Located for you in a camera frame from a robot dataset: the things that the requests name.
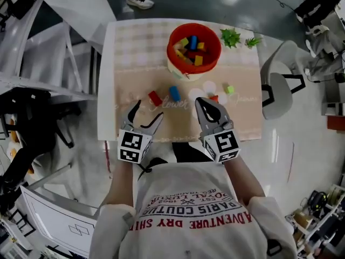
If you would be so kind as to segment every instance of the toy block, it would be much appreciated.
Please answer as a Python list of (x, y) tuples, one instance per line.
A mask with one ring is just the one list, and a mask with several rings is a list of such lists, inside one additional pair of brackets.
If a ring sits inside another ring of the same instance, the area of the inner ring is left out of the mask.
[(187, 52), (186, 48), (178, 49), (181, 53), (185, 54)]
[(184, 60), (184, 62), (185, 63), (187, 63), (187, 64), (193, 64), (193, 61), (192, 61), (192, 59), (190, 59), (190, 58), (186, 58), (185, 60)]
[(180, 50), (180, 49), (183, 49), (183, 45), (182, 45), (182, 43), (177, 42), (177, 43), (174, 45), (174, 50)]
[(187, 58), (195, 58), (195, 56), (203, 56), (203, 52), (200, 51), (187, 51), (186, 54), (184, 54)]
[(211, 100), (216, 101), (218, 103), (218, 95), (214, 95), (210, 97)]
[(200, 51), (206, 52), (206, 46), (204, 42), (199, 42), (197, 48)]
[(233, 85), (230, 85), (226, 88), (226, 94), (230, 95), (235, 91)]
[(203, 57), (202, 56), (195, 56), (195, 66), (203, 65)]
[(174, 101), (181, 101), (181, 96), (176, 86), (170, 87), (169, 92)]
[(174, 49), (175, 50), (183, 49), (188, 43), (189, 41), (187, 37), (185, 37), (174, 44)]
[(179, 42), (182, 44), (183, 47), (185, 47), (189, 43), (187, 37), (181, 39)]
[(163, 101), (161, 100), (161, 98), (157, 95), (157, 93), (155, 91), (151, 91), (149, 93), (149, 97), (152, 100), (152, 102), (155, 104), (155, 106), (160, 106)]
[(179, 50), (175, 50), (175, 53), (176, 53), (176, 55), (177, 55), (179, 58), (181, 58), (181, 59), (183, 59), (183, 60), (186, 60), (186, 59), (187, 59), (187, 58), (184, 56), (184, 54), (181, 53)]
[(197, 38), (197, 36), (191, 36), (191, 37), (190, 37), (190, 46), (189, 46), (189, 49), (191, 49), (192, 51), (193, 51), (193, 50), (196, 50), (197, 43), (198, 43), (198, 38)]

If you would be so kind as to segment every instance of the checkered tablecloth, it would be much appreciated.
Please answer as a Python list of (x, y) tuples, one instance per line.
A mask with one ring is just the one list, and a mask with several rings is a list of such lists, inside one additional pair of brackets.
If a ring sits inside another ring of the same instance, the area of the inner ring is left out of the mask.
[[(241, 140), (261, 138), (261, 85), (260, 69), (256, 48), (248, 49), (245, 39), (253, 37), (253, 32), (236, 28), (241, 33), (241, 43), (237, 48), (225, 47), (212, 74), (193, 83), (182, 83), (170, 76), (167, 69), (167, 44), (171, 32), (185, 23), (200, 23), (212, 29), (219, 37), (220, 29), (232, 27), (217, 23), (183, 19), (134, 19), (117, 21), (114, 43), (114, 96), (116, 109), (116, 131), (119, 128), (121, 112), (133, 101), (142, 99), (142, 106), (136, 116), (138, 124), (147, 124), (158, 111), (164, 112), (164, 120), (155, 135), (156, 141), (195, 141), (200, 128), (195, 120), (193, 96), (207, 96), (207, 89), (223, 94), (222, 84), (229, 82), (235, 86), (232, 96), (225, 96), (225, 107)], [(166, 100), (157, 110), (147, 94), (155, 90), (162, 100), (168, 99), (169, 87), (177, 85), (182, 100), (188, 103), (185, 111), (179, 111)]]
[[(170, 34), (185, 23), (200, 23), (212, 29), (219, 37), (220, 29), (232, 27), (212, 22), (182, 19), (135, 19), (116, 23), (115, 68), (116, 70), (136, 67), (157, 67), (167, 65), (167, 44)], [(236, 28), (241, 33), (237, 48), (225, 47), (218, 65), (249, 65), (259, 68), (256, 48), (245, 47), (245, 39), (254, 37), (253, 32)]]

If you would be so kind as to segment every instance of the white t-shirt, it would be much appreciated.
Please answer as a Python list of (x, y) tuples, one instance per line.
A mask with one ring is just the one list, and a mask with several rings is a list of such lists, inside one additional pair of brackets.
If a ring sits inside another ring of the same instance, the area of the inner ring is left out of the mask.
[(212, 162), (154, 166), (138, 182), (135, 208), (101, 208), (89, 257), (266, 258), (271, 238), (282, 247), (277, 258), (296, 258), (275, 199), (253, 197), (245, 208), (229, 181), (224, 166)]

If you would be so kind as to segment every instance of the artificial plant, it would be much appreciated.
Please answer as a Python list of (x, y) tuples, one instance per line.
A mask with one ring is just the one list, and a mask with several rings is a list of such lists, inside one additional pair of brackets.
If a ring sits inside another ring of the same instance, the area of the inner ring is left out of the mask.
[(244, 45), (246, 45), (249, 49), (252, 49), (254, 46), (256, 46), (260, 42), (261, 42), (261, 38), (252, 37), (252, 38), (247, 38)]
[(240, 33), (236, 32), (235, 29), (225, 29), (222, 30), (222, 39), (224, 40), (224, 44), (225, 46), (228, 46), (230, 48), (235, 47), (236, 48), (236, 44), (237, 43), (241, 43), (241, 41), (239, 41), (239, 36), (241, 35)]

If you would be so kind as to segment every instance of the blue block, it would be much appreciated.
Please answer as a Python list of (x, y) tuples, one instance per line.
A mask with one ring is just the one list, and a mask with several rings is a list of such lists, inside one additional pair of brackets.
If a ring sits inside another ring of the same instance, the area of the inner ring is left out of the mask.
[(196, 36), (191, 36), (190, 38), (190, 49), (196, 50), (198, 44), (198, 38)]
[(176, 86), (169, 88), (169, 92), (174, 101), (181, 101), (181, 96)]

